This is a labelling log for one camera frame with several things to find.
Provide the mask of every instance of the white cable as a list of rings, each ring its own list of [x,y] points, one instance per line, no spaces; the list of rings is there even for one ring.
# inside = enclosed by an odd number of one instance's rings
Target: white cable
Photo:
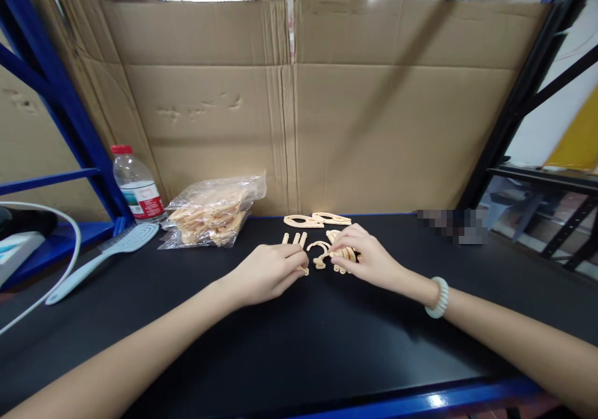
[[[0,329],[0,335],[2,335],[4,332],[6,332],[8,329],[10,329],[11,327],[13,327],[17,322],[19,322],[21,319],[23,319],[24,317],[26,317],[29,313],[31,313],[31,311],[36,308],[38,305],[40,305],[41,303],[43,303],[51,294],[54,290],[56,290],[60,284],[63,282],[64,279],[66,279],[67,277],[69,277],[69,274],[71,273],[71,271],[73,270],[73,267],[75,266],[76,262],[77,262],[77,257],[79,257],[79,250],[81,248],[81,230],[79,229],[79,226],[77,225],[77,223],[75,222],[75,220],[73,220],[71,217],[69,217],[67,214],[53,209],[51,207],[48,206],[44,206],[41,204],[32,204],[32,203],[25,203],[25,202],[16,202],[16,201],[2,201],[0,202],[0,205],[16,205],[16,206],[26,206],[26,207],[33,207],[34,209],[42,209],[42,210],[48,210],[49,212],[53,212],[56,215],[58,215],[59,217],[64,218],[66,221],[68,221],[70,223],[70,225],[73,227],[73,230],[75,231],[75,249],[73,250],[73,256],[70,258],[70,262],[69,265],[67,267],[67,270],[64,272],[64,274],[62,275],[62,277],[58,280],[58,282],[56,282],[56,284],[50,289],[50,291],[48,291],[45,295],[43,295],[41,297],[40,300],[38,300],[38,302],[36,302],[35,304],[33,304],[31,307],[29,307],[27,310],[25,310],[23,313],[21,313],[20,315],[18,315],[15,319],[13,319],[11,322],[9,322],[7,325],[5,325],[2,329]]]

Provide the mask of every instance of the red bottle cap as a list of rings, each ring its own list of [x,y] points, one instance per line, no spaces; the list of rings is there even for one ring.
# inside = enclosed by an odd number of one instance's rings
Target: red bottle cap
[[[130,145],[113,145],[110,147],[112,154],[133,154],[133,148]]]

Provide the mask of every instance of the yellow object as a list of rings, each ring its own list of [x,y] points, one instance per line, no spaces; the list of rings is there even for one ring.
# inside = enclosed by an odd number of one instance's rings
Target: yellow object
[[[598,86],[544,165],[598,172]]]

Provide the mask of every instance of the white power strip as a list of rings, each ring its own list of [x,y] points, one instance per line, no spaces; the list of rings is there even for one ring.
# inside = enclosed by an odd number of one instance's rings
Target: white power strip
[[[19,232],[0,240],[0,288],[44,242],[45,237],[37,231]]]

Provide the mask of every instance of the bottle label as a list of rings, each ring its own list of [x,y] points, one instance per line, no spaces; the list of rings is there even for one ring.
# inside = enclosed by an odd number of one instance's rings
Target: bottle label
[[[121,189],[121,191],[136,219],[150,219],[164,213],[164,205],[156,184],[137,187],[136,189]]]

